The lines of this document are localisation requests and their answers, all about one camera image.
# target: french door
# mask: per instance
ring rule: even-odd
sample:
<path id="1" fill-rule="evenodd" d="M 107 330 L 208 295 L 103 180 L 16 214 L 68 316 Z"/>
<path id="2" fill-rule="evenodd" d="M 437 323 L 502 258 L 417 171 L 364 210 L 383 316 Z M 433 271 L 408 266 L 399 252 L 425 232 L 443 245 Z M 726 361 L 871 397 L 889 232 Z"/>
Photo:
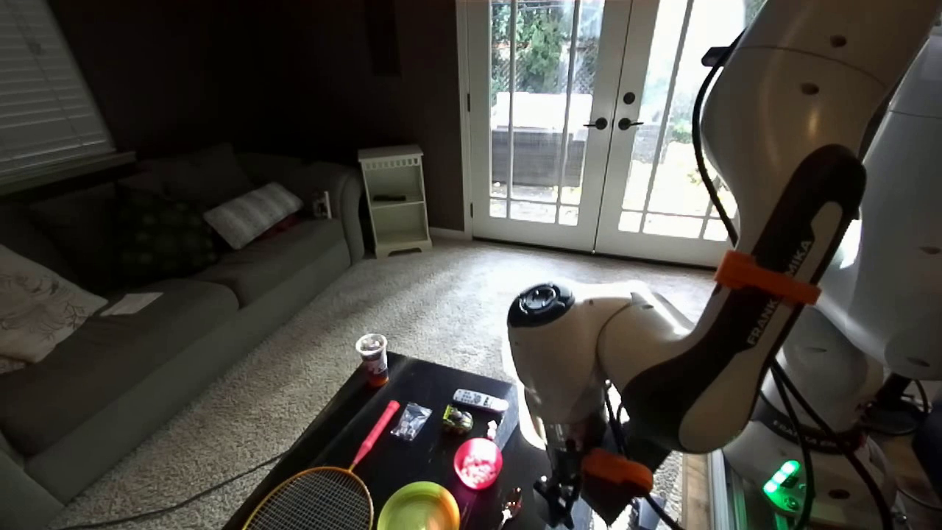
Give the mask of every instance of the french door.
<path id="1" fill-rule="evenodd" d="M 475 9 L 470 232 L 714 266 L 726 242 L 698 180 L 692 107 L 702 51 L 732 42 L 757 0 Z"/>

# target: gray sofa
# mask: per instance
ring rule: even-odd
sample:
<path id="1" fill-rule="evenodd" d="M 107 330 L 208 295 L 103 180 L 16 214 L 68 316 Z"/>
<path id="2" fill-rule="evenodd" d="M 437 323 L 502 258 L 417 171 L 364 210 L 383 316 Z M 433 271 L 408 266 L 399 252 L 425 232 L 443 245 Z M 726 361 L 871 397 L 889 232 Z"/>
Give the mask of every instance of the gray sofa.
<path id="1" fill-rule="evenodd" d="M 299 217 L 187 276 L 137 285 L 133 291 L 162 296 L 137 316 L 93 316 L 37 364 L 0 373 L 2 530 L 46 528 L 68 501 L 364 257 L 355 168 L 211 148 L 141 161 L 127 183 L 191 193 L 203 207 L 246 185 L 281 183 L 305 204 L 330 192 L 331 217 Z M 112 193 L 115 183 L 96 183 L 60 196 L 2 204 L 0 245 L 93 285 L 93 274 L 103 274 L 93 271 L 93 263 L 103 267 L 100 257 L 88 257 L 100 252 L 93 221 L 106 221 Z M 107 299 L 124 295 L 115 285 L 93 291 Z"/>

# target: wall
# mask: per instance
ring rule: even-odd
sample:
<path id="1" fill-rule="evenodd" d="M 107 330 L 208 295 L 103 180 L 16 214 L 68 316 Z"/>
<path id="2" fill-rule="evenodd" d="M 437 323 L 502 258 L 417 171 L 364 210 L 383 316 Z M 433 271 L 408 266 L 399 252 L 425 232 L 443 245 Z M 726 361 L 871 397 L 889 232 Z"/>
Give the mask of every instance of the wall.
<path id="1" fill-rule="evenodd" d="M 53 0 L 124 151 L 208 142 L 355 161 L 420 143 L 428 221 L 462 229 L 447 0 Z"/>

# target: black table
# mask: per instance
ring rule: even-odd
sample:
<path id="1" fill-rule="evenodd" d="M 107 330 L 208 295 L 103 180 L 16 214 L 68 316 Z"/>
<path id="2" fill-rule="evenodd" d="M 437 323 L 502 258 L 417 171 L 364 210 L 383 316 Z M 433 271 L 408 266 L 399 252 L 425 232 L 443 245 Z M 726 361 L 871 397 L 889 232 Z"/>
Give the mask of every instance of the black table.
<path id="1" fill-rule="evenodd" d="M 368 389 L 361 373 L 350 373 L 331 394 L 319 414 L 302 430 L 294 448 L 274 466 L 274 472 L 255 486 L 255 491 L 237 505 L 225 528 L 241 528 L 253 505 L 286 478 L 309 466 L 350 466 L 358 442 L 368 435 L 389 399 L 420 404 L 433 410 L 414 442 L 383 435 L 377 448 L 355 466 L 355 475 L 374 495 L 377 516 L 393 489 L 412 479 L 433 479 L 450 489 L 462 508 L 462 528 L 498 528 L 502 498 L 524 486 L 524 508 L 509 530 L 545 528 L 530 498 L 530 486 L 539 475 L 546 475 L 546 458 L 539 448 L 517 432 L 517 392 L 512 383 L 475 377 L 467 370 L 443 369 L 436 361 L 408 358 L 392 354 L 389 385 Z M 473 411 L 473 435 L 486 432 L 487 420 L 498 423 L 498 444 L 502 448 L 502 475 L 487 491 L 464 489 L 450 457 L 458 438 L 442 430 L 442 410 L 450 404 L 452 389 L 475 389 L 509 399 L 500 414 Z"/>

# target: baseboard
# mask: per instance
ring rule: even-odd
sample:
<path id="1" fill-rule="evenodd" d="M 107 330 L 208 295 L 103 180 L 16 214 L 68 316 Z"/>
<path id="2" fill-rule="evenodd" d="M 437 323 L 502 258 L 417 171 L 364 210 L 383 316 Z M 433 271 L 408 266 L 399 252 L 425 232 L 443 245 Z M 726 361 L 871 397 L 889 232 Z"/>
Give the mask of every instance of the baseboard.
<path id="1" fill-rule="evenodd" d="M 433 227 L 433 239 L 462 239 L 462 242 L 470 242 L 470 232 Z"/>

